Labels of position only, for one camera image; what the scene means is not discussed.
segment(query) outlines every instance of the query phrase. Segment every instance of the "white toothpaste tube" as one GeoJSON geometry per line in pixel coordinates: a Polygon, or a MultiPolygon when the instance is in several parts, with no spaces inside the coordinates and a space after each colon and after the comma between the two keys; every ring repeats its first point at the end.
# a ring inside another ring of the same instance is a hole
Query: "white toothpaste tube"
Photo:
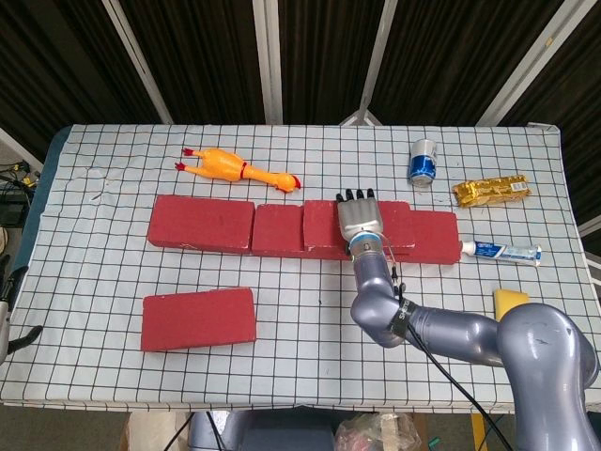
{"type": "Polygon", "coordinates": [[[461,243],[461,252],[469,256],[513,261],[523,265],[541,264],[541,246],[514,247],[492,242],[466,241],[461,243]]]}

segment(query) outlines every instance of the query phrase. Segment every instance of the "yellow rubber chicken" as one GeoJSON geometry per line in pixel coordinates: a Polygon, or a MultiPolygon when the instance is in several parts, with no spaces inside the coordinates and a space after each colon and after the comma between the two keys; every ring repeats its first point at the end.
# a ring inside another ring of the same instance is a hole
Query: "yellow rubber chicken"
{"type": "Polygon", "coordinates": [[[301,181],[287,173],[274,174],[263,171],[246,163],[235,153],[229,153],[220,148],[206,148],[205,150],[193,150],[184,148],[186,156],[196,156],[202,159],[202,166],[188,166],[184,163],[176,163],[178,171],[186,171],[198,176],[210,179],[224,179],[238,181],[240,179],[253,179],[264,181],[275,186],[278,190],[291,193],[301,187],[301,181]]]}

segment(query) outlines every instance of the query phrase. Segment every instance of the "grid tablecloth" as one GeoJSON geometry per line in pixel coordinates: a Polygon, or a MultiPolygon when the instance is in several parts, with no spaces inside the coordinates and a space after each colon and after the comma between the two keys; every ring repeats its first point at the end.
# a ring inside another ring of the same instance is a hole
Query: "grid tablecloth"
{"type": "MultiPolygon", "coordinates": [[[[453,266],[404,263],[409,299],[494,318],[493,290],[521,290],[565,311],[596,346],[601,318],[559,142],[555,127],[73,126],[12,317],[12,338],[36,324],[44,331],[0,366],[0,397],[111,410],[302,404],[463,412],[469,402],[422,352],[409,344],[385,350],[353,323],[349,262],[157,248],[146,241],[152,206],[157,194],[301,204],[373,187],[379,199],[451,210],[463,240],[539,243],[542,266],[473,257],[453,266]],[[437,177],[418,190],[408,182],[408,155],[425,137],[438,143],[437,177]],[[235,150],[249,163],[299,176],[303,188],[283,194],[249,180],[178,173],[183,145],[235,150]],[[458,182],[516,172],[530,181],[523,201],[457,207],[458,182]],[[255,343],[139,351],[145,296],[237,286],[254,293],[255,343]]],[[[441,361],[486,408],[512,410],[504,369],[441,361]]],[[[599,410],[601,378],[586,397],[599,410]]]]}

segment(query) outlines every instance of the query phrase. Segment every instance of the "soda can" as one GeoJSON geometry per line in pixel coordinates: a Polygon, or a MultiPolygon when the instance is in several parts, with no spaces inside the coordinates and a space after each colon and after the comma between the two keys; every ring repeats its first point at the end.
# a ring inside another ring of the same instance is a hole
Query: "soda can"
{"type": "Polygon", "coordinates": [[[432,183],[436,177],[436,143],[429,139],[420,139],[411,146],[409,179],[416,186],[432,183]]]}

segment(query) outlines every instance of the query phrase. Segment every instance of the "robotic hand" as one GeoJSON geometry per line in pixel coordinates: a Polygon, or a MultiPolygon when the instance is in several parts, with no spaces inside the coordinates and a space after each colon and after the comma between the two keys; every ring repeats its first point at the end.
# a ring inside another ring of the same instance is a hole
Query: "robotic hand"
{"type": "Polygon", "coordinates": [[[578,326],[542,303],[518,306],[501,322],[482,315],[418,306],[397,292],[383,252],[384,226],[373,190],[338,201],[357,297],[353,320],[380,346],[404,339],[465,362],[504,366],[516,406],[517,449],[601,451],[587,418],[584,389],[599,371],[596,352],[578,326]]]}

